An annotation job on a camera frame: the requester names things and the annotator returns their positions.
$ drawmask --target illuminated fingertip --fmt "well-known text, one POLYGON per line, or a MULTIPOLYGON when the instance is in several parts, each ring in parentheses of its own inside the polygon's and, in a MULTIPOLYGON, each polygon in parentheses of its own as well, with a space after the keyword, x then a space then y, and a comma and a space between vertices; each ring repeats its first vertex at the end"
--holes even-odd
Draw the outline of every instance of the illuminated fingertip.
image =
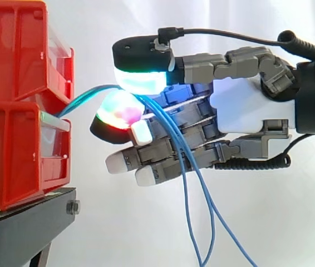
POLYGON ((121 174, 128 171, 123 153, 120 151, 107 157, 106 166, 110 174, 121 174))
POLYGON ((138 146, 146 146, 152 142, 152 135, 145 120, 134 122, 130 128, 138 146))
POLYGON ((144 166, 135 172, 136 183, 139 186, 156 185, 154 172, 151 166, 144 166))

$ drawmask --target white backdrop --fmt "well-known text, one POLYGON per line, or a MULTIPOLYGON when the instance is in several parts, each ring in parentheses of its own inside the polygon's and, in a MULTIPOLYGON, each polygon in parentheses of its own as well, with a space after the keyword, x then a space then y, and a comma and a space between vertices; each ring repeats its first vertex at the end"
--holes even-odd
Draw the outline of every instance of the white backdrop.
MULTIPOLYGON (((155 34, 159 27, 206 27, 276 39, 291 29, 315 43, 315 0, 47 0, 56 30, 75 49, 76 95, 114 83, 111 46, 155 34)), ((253 45, 213 36, 174 41, 177 56, 225 53, 253 45)), ((292 63, 300 58, 274 49, 292 63)), ((134 173, 110 175, 107 155, 119 147, 89 127, 97 97, 68 117, 73 124, 72 182, 82 210, 52 245, 49 267, 197 266, 186 226, 181 179, 138 187, 134 173)), ((291 152, 280 171, 203 170, 217 207, 258 266, 315 266, 315 137, 291 152)), ((209 218, 195 175, 189 175, 191 216, 200 248, 209 245, 209 218)), ((249 266, 222 226, 208 266, 249 266)))

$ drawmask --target red storage bin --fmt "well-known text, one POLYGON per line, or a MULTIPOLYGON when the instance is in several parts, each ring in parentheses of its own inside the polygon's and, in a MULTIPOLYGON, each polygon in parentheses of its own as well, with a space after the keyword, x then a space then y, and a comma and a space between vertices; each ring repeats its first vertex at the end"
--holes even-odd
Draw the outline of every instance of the red storage bin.
POLYGON ((70 128, 36 103, 0 102, 0 210, 70 181, 70 128))
POLYGON ((48 25, 41 1, 0 1, 0 101, 60 112, 73 99, 73 50, 48 25))

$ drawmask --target blue cable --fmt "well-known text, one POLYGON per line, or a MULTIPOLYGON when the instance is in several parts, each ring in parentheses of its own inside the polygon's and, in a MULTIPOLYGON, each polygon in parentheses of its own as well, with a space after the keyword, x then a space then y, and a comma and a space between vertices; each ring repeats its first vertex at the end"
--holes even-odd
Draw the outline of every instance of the blue cable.
MULTIPOLYGON (((149 99, 148 97, 143 97, 143 99, 146 102, 151 102, 154 107, 156 107, 157 110, 159 110, 161 113, 164 114, 165 118, 168 120, 169 124, 171 124, 171 126, 173 127, 174 131, 176 132, 177 136, 180 137, 180 140, 182 141, 183 145, 182 148, 184 150, 184 152, 186 153, 189 161, 191 162, 194 170, 196 171, 200 181, 201 181, 201 185, 203 184, 203 187, 206 187, 203 177, 201 175, 201 172, 198 168, 198 164, 191 152, 190 147, 188 146, 188 144, 186 143, 186 140, 183 138, 183 135, 180 131, 180 129, 177 127, 177 125, 175 124, 175 122, 172 120, 172 118, 161 108, 161 106, 159 106, 155 101, 149 99)), ((242 245, 240 244, 240 242, 238 241, 237 237, 233 234, 232 230, 229 228, 229 226, 226 224, 225 220, 223 219, 223 217, 221 216, 220 212, 218 211, 217 207, 215 206, 213 199, 211 198, 209 192, 208 195, 210 197, 210 202, 212 204, 213 210, 216 214, 216 216, 218 217, 218 219, 220 220, 220 222, 222 223, 224 229, 228 232, 228 234, 230 235, 230 237, 233 239, 233 241, 235 242, 235 244, 237 245, 237 247, 239 248, 240 252, 242 252, 242 254, 245 256, 245 258, 250 262, 250 264, 253 267, 257 267, 256 263, 251 259, 251 257, 248 255, 248 253, 244 250, 244 248, 242 247, 242 245)))
MULTIPOLYGON (((172 130, 170 130, 168 133, 172 136, 175 137, 175 139, 180 140, 182 148, 186 153, 186 147, 189 146, 187 145, 183 135, 181 134, 180 130, 178 129, 177 125, 173 122, 173 120, 170 118, 170 116, 152 99, 146 97, 146 96, 139 96, 137 98, 139 101, 143 100, 142 103, 146 106, 148 106, 148 108, 155 114, 155 116, 157 116, 160 120, 160 123, 164 126, 164 128, 169 128, 172 130)), ((206 202, 208 204, 208 209, 210 212, 210 221, 211 221, 211 242, 210 242, 210 246, 208 249, 208 253, 207 256, 205 258, 205 260, 203 261, 202 264, 200 264, 200 266, 205 266, 206 263, 208 262, 212 252, 213 252, 213 246, 214 246, 214 241, 215 241, 215 223, 214 223, 214 214, 213 214, 213 207, 211 205, 211 197, 208 191, 208 188, 203 180, 202 174, 200 173, 198 167, 196 168, 196 165, 194 166, 194 169, 199 172, 199 180, 203 189, 203 193, 205 195, 206 198, 206 202)))
MULTIPOLYGON (((143 103, 144 105, 146 105, 149 108, 151 108, 151 106, 148 103, 144 102, 144 100, 141 99, 140 96, 136 95, 136 98, 139 101, 141 101, 141 103, 143 103)), ((197 259, 198 259, 199 266, 204 266, 204 264, 202 263, 201 255, 200 255, 200 252, 199 252, 199 248, 198 248, 198 245, 197 245, 197 242, 196 242, 193 230, 192 230, 192 223, 191 223, 191 217, 190 217, 190 208, 189 208, 189 198, 188 198, 188 186, 187 186, 187 179, 186 179, 186 171, 185 171, 184 160, 183 160, 182 155, 181 155, 181 142, 179 141, 179 138, 175 134, 172 126, 170 124, 168 124, 167 120, 163 117, 161 112, 155 110, 153 107, 151 108, 151 110, 154 112, 155 116, 157 117, 159 122, 162 124, 163 128, 165 129, 165 131, 167 133, 169 133, 171 139, 173 140, 173 143, 176 146, 176 150, 178 152, 178 158, 179 158, 179 162, 180 162, 180 167, 181 167, 181 172, 182 172, 182 177, 183 177, 184 199, 185 199, 185 213, 186 213, 186 220, 187 220, 187 225, 188 225, 188 229, 189 229, 189 234, 190 234, 191 241, 193 243, 193 247, 194 247, 197 259)))
POLYGON ((55 114, 56 117, 61 118, 62 116, 70 113, 77 107, 81 106, 83 103, 94 97, 99 92, 102 92, 106 89, 122 89, 119 85, 99 85, 89 89, 88 91, 82 93, 81 95, 77 96, 71 103, 69 103, 60 113, 55 114))

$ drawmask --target glowing fingertip sensor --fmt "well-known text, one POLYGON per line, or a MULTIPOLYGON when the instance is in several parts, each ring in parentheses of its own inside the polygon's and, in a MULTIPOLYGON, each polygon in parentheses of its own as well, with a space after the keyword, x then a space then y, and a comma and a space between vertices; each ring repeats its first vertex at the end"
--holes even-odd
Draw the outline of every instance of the glowing fingertip sensor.
POLYGON ((97 111, 104 123, 119 129, 128 129, 140 120, 145 106, 132 94, 124 90, 110 92, 97 111))
POLYGON ((117 83, 136 95, 158 95, 166 87, 166 72, 126 72, 115 68, 117 83))

